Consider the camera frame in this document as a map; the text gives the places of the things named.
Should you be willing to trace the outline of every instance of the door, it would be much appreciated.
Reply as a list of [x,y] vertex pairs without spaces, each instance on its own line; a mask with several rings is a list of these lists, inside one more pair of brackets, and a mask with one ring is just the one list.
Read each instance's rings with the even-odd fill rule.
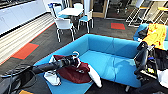
[[109,0],[106,18],[126,19],[135,8],[137,0]]

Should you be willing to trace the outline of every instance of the clothing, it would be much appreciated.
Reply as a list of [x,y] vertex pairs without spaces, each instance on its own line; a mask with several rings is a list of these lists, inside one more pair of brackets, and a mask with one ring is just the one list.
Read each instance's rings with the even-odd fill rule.
[[164,40],[166,38],[166,26],[162,24],[149,24],[147,36],[143,39],[149,46],[164,50]]

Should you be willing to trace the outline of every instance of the yellow object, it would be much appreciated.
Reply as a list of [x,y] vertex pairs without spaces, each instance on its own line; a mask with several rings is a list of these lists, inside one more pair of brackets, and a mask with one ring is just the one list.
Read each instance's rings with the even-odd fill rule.
[[147,36],[143,39],[149,46],[164,50],[164,40],[166,38],[166,26],[163,24],[149,24]]
[[168,8],[166,7],[158,7],[159,10],[163,10],[163,11],[168,11]]
[[19,94],[33,94],[33,93],[22,90]]
[[148,72],[150,72],[150,73],[154,73],[154,70],[151,69],[151,68],[148,68]]

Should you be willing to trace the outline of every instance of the glass wall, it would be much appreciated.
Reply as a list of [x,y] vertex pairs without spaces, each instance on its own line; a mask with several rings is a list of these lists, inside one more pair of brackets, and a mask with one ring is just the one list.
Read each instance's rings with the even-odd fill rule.
[[30,1],[35,1],[35,0],[0,0],[0,8],[6,8],[10,6],[14,6],[17,4],[22,4]]

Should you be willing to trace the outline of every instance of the sofa armrest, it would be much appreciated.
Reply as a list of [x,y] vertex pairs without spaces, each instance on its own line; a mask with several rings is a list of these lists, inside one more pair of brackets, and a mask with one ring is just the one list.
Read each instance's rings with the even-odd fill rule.
[[35,65],[40,65],[44,63],[49,63],[50,58],[53,55],[73,55],[74,51],[79,52],[79,56],[81,56],[83,53],[85,53],[89,49],[88,47],[88,35],[84,35],[80,37],[79,39],[65,45],[64,47],[56,50],[55,52],[49,54],[48,56],[42,58],[40,61],[38,61]]
[[149,24],[141,24],[141,25],[138,27],[137,31],[135,32],[135,34],[134,34],[134,36],[133,36],[133,40],[138,41],[138,38],[139,38],[138,32],[141,31],[141,30],[146,29],[146,27],[147,27],[148,25],[149,25]]

